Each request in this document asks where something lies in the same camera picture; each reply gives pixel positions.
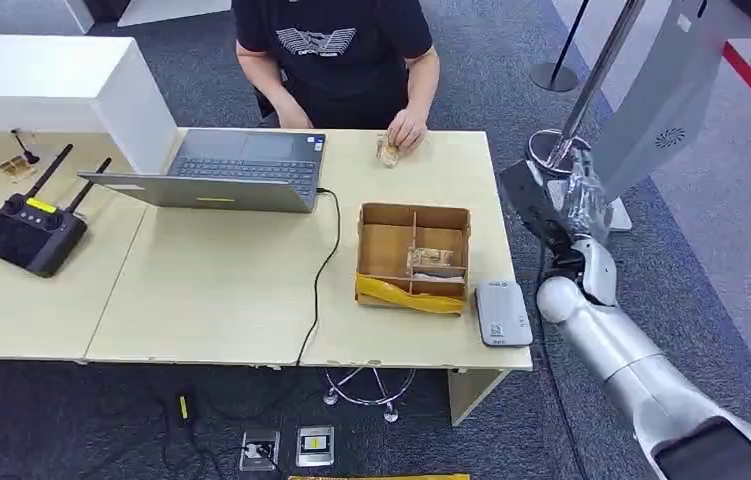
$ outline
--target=yellow object on floor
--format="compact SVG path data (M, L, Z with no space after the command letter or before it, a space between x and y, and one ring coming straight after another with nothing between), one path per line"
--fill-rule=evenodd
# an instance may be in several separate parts
M415 477L290 477L289 480L469 480L469 475L458 473L454 475L417 475Z

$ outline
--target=laptop keyboard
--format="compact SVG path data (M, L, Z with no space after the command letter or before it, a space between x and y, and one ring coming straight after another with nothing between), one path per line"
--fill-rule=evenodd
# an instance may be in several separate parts
M313 162L178 157L169 174L179 177L286 182L299 195L309 200L316 194L317 173Z

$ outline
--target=wooden desk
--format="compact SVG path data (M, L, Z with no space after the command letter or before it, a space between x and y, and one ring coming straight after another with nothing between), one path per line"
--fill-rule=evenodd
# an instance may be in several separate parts
M77 170L94 170L107 156L110 169L130 171L107 135L47 135L37 142L66 143L74 150L38 198L68 206L83 185ZM20 153L13 137L0 134L0 163ZM44 171L51 159L43 156ZM11 183L0 173L0 207L14 192L25 192L28 179ZM90 230L57 276L43 279L0 260L0 358L82 360L107 298L127 255L144 206L102 189L93 189L78 212Z
M529 351L485 347L471 309L440 317L357 305L357 220L367 201L469 208L470 281L512 280L486 135L432 133L394 170L375 159L377 132L327 135L320 185L339 198L342 242L322 274L302 363L469 369L450 373L457 424L510 370L531 369ZM293 364L313 320L313 276L336 235L332 200L320 197L312 215L150 207L85 358Z

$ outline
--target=qr code label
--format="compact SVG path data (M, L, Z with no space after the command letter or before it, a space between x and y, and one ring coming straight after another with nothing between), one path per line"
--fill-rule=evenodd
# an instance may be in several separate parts
M504 337L505 336L505 332L502 331L501 323L490 324L490 336L491 337Z

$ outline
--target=black stand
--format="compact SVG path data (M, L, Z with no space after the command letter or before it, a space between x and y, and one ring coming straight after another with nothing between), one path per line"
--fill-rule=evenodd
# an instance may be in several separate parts
M529 76L538 87L552 92L568 92L578 86L578 76L571 68L563 66L563 60L566 58L573 38L575 38L575 31L578 30L578 25L581 23L581 18L584 16L588 3L590 3L590 0L581 2L581 8L578 9L578 15L575 16L575 22L569 30L569 36L566 38L558 61L556 63L540 63L531 68Z

